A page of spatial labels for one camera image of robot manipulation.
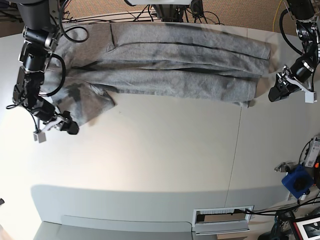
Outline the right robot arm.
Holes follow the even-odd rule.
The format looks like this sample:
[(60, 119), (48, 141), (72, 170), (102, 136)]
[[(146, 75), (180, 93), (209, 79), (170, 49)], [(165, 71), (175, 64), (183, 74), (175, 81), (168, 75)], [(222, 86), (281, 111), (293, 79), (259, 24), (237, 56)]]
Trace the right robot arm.
[[(13, 3), (25, 24), (22, 33), (24, 44), (19, 55), (22, 66), (13, 88), (12, 104), (6, 109), (25, 109), (33, 119), (34, 134), (37, 137), (51, 128), (76, 135), (79, 126), (73, 121), (70, 112), (58, 113), (56, 107), (46, 100), (60, 91), (66, 79), (66, 64), (61, 56), (55, 54), (61, 36), (77, 43), (77, 40), (69, 37), (63, 28), (68, 1), (15, 0)], [(45, 81), (45, 71), (51, 59), (57, 59), (61, 63), (61, 81), (52, 92), (41, 94), (41, 85)]]

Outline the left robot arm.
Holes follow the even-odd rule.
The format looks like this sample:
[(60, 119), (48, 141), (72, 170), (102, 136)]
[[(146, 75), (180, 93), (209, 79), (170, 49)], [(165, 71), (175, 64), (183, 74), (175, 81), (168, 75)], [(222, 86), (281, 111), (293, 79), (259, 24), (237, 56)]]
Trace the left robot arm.
[[(277, 102), (288, 98), (292, 93), (302, 91), (305, 103), (316, 103), (318, 100), (314, 78), (320, 65), (320, 8), (315, 0), (288, 0), (285, 6), (286, 9), (279, 17), (280, 33), (299, 57), (292, 66), (284, 65), (282, 71), (276, 74), (268, 99), (270, 102)], [(290, 14), (295, 22), (301, 50), (295, 47), (285, 34), (283, 20), (286, 14)]]

